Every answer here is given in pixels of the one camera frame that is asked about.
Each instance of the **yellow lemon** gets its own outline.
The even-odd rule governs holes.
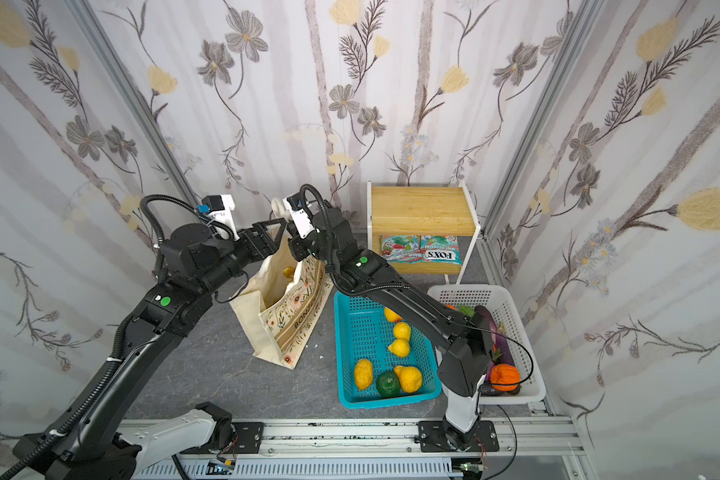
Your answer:
[[[355,385],[365,390],[373,383],[373,365],[371,360],[360,359],[355,364]]]
[[[406,357],[411,352],[411,346],[407,340],[396,339],[389,346],[388,350],[399,357]]]
[[[415,393],[422,388],[424,378],[416,367],[398,365],[394,368],[394,373],[400,379],[400,388],[405,393]]]
[[[399,322],[394,325],[392,334],[396,339],[411,341],[411,326],[406,322]]]
[[[399,322],[400,320],[403,320],[403,317],[398,315],[397,313],[391,311],[389,308],[384,307],[384,316],[387,317],[387,321],[395,323]]]

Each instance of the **green fruit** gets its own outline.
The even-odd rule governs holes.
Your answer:
[[[384,372],[376,379],[378,394],[384,398],[393,398],[400,394],[400,379],[392,370]]]

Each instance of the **gray tabletop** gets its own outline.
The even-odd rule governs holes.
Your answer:
[[[254,274],[259,268],[246,268]],[[442,275],[409,275],[407,280],[427,291],[444,284]],[[487,283],[480,258],[473,255],[462,283]],[[225,285],[220,298],[237,290],[239,281]],[[173,418],[197,403],[213,402],[234,418],[427,418],[442,417],[446,398],[405,406],[347,409],[338,400],[336,330],[333,295],[326,303],[308,348],[295,370],[252,356],[248,339],[232,308],[214,306],[202,317],[182,344],[174,350],[146,384],[126,418]],[[527,416],[528,408],[506,406],[511,416]],[[503,416],[499,408],[484,410],[486,416]]]

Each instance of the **wall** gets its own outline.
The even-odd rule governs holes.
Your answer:
[[[720,1],[606,2],[490,241],[600,477],[720,478]]]
[[[309,182],[355,227],[367,180],[486,211],[579,4],[91,3],[200,196],[250,224]]]
[[[64,4],[0,2],[0,470],[154,284],[138,202],[177,195],[160,168]],[[157,211],[168,230],[190,219]]]

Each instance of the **blue plastic basket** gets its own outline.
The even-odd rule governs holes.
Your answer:
[[[384,305],[367,298],[336,293],[336,363],[338,398],[346,408],[381,408],[430,400],[440,395],[442,385],[437,377],[438,363],[432,343],[411,328],[411,354],[400,358],[387,350],[394,341],[393,324],[384,317]],[[368,359],[373,364],[373,383],[362,392],[355,385],[355,364]],[[376,390],[376,379],[398,365],[415,366],[422,372],[422,388],[416,393],[401,392],[395,398],[382,398]]]

